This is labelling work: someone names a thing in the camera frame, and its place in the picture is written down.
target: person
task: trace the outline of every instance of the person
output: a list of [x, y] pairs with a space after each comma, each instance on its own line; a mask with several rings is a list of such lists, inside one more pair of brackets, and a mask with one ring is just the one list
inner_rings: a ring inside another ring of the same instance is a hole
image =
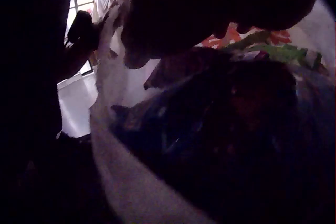
[[[57, 83], [76, 74], [97, 48], [101, 25], [91, 24], [65, 47], [70, 0], [6, 1], [4, 55], [10, 68], [4, 69], [1, 193], [12, 218], [60, 223], [75, 212], [67, 204], [102, 200], [90, 145], [60, 133], [57, 90]], [[32, 182], [29, 161], [37, 170]]]
[[[258, 3], [258, 8], [251, 2]], [[314, 0], [290, 0], [290, 4], [283, 6], [286, 15], [270, 14], [284, 2], [132, 0], [122, 42], [128, 52], [171, 53], [185, 50], [211, 33], [222, 36], [228, 21], [240, 23], [241, 32], [251, 25], [283, 29], [300, 21]], [[11, 186], [31, 159], [41, 172], [51, 172], [54, 157], [51, 153], [55, 151], [52, 143], [62, 129], [57, 82], [76, 73], [95, 49], [87, 47], [80, 38], [71, 49], [76, 51], [74, 57], [70, 57], [71, 52], [65, 52], [69, 4], [70, 0], [5, 0], [3, 55], [7, 56], [9, 66], [3, 71], [6, 99], [1, 177], [5, 178], [5, 188]], [[162, 14], [163, 19], [156, 19]]]

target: dark clothing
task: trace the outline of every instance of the dark clothing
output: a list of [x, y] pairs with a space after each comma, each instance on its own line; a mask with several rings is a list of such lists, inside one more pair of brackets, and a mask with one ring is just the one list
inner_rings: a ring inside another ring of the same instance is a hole
[[8, 58], [5, 96], [6, 171], [23, 171], [29, 159], [62, 129], [56, 71], [63, 54], [70, 0], [7, 0]]

